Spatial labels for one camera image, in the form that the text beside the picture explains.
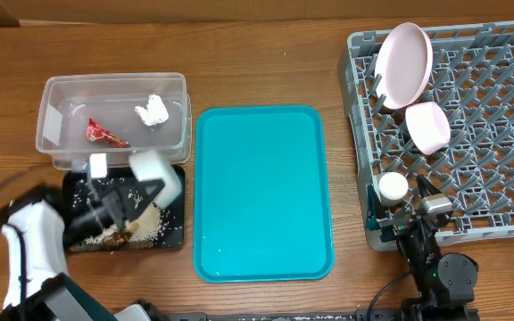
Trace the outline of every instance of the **plastic tray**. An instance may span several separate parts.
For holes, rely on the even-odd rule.
[[[148,96],[162,98],[170,118],[148,127],[134,108],[146,107]],[[109,148],[90,143],[85,134],[88,119],[130,143],[129,148]],[[132,152],[161,151],[174,163],[187,161],[192,141],[191,111],[186,79],[182,74],[149,72],[98,74],[50,78],[41,99],[36,147],[53,157],[58,169],[85,161],[92,153],[108,153],[109,166],[128,165]]]
[[[335,259],[319,114],[215,108],[197,122],[194,265],[208,282],[318,279]]]
[[[375,95],[375,61],[390,30],[350,35],[338,64],[364,220],[366,187],[377,190],[377,174],[399,171],[409,179],[403,210],[411,211],[419,202],[414,177],[422,173],[454,203],[451,224],[436,234],[441,245],[514,237],[514,21],[424,30],[434,67],[420,100],[439,103],[452,128],[449,145],[430,157],[414,147],[403,111],[386,111],[385,97]],[[366,233],[373,248],[395,249],[380,242],[379,231]]]

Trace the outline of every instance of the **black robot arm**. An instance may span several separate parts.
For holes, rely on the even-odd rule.
[[[417,176],[419,209],[411,216],[385,218],[383,213],[368,213],[373,227],[382,231],[382,242],[395,241],[408,261],[419,291],[419,298],[406,299],[396,316],[402,321],[475,321],[476,312],[467,304],[474,300],[478,264],[459,253],[442,254],[435,232],[452,217],[452,202],[424,176]],[[369,210],[384,210],[370,185]]]

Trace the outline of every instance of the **pink plate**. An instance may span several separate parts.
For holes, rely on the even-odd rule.
[[[394,28],[380,48],[375,67],[375,75],[382,75],[376,93],[386,95],[384,106],[395,110],[416,101],[426,88],[432,60],[432,44],[420,27],[406,22]]]

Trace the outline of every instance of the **teal tray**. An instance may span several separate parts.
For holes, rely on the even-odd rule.
[[[319,279],[335,260],[320,115],[214,108],[197,121],[194,266],[208,282]]]

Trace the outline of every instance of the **wooden table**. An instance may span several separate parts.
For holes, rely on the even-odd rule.
[[[514,17],[484,17],[502,21]],[[480,22],[477,18],[412,19],[421,26]],[[401,19],[201,23],[0,29],[0,181],[29,165],[49,164],[35,150],[37,112],[52,76],[178,71],[186,76],[193,120],[213,106],[309,104],[320,112],[327,149],[336,263],[315,282],[208,284],[192,264],[195,153],[187,172],[187,238],[180,251],[119,251],[75,255],[70,274],[112,311],[138,298],[166,312],[208,314],[354,311],[406,270],[397,253],[380,253],[364,238],[355,184],[355,151],[344,117],[336,64],[354,31],[390,29]],[[0,193],[0,206],[45,180],[54,169],[30,173]],[[469,243],[459,251],[481,267],[473,307],[485,320],[514,320],[514,240]],[[8,256],[0,235],[0,310]],[[413,297],[404,281],[378,306]]]

